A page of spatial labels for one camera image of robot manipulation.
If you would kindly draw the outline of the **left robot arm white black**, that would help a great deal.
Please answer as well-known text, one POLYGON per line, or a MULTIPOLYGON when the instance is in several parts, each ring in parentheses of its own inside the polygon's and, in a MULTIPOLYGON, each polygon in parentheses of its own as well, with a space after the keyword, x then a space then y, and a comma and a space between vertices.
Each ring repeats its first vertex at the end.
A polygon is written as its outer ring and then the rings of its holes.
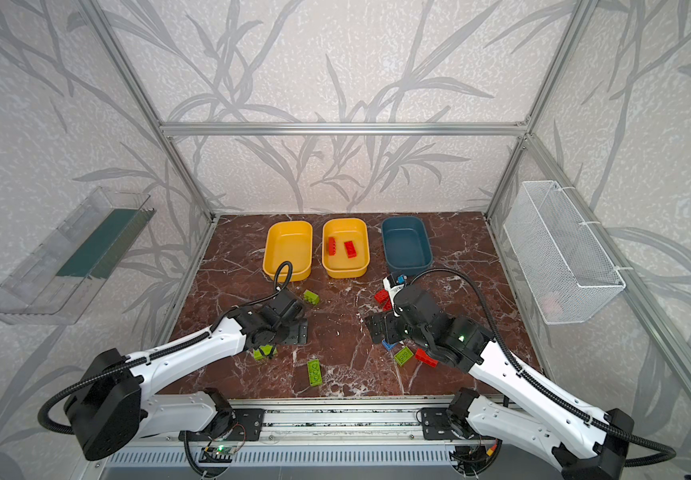
POLYGON ((98 354, 79 382, 54 394, 38 424, 73 436, 85 459, 101 460, 140 438, 201 432, 229 418, 215 392, 172 395, 164 388, 218 360, 263 346, 307 340, 305 304, 287 289, 235 306, 211 325, 149 350, 98 354))

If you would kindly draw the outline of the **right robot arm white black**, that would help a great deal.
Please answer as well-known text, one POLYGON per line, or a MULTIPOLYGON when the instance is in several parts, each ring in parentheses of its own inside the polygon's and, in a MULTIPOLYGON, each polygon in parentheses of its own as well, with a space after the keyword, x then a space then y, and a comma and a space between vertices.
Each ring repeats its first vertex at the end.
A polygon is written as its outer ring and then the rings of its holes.
POLYGON ((475 390, 463 389, 447 414, 460 436, 482 435, 547 462, 565 479, 619 479, 627 468, 668 462, 677 455, 665 444, 633 434, 633 418, 603 411, 570 394, 522 362, 493 329, 445 313, 416 285, 389 291, 393 308, 367 318, 373 342, 411 340, 440 364, 485 382, 517 404, 497 407, 475 390))

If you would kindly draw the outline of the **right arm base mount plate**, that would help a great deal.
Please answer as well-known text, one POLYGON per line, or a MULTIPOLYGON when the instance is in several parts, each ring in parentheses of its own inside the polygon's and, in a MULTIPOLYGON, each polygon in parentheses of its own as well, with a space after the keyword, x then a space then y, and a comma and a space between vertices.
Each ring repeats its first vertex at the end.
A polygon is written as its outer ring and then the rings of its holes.
POLYGON ((423 408, 417 412, 417 422, 421 424, 423 439, 469 440, 475 432, 461 418, 449 413, 447 408, 423 408))

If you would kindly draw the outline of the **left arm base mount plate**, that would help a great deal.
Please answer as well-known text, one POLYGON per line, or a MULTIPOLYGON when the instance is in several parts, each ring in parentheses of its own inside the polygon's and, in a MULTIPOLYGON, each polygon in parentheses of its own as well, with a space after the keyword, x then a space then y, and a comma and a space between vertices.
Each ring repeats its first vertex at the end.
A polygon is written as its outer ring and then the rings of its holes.
POLYGON ((209 437, 219 441, 257 442, 264 416, 265 410, 261 408, 221 410, 213 419, 209 437))

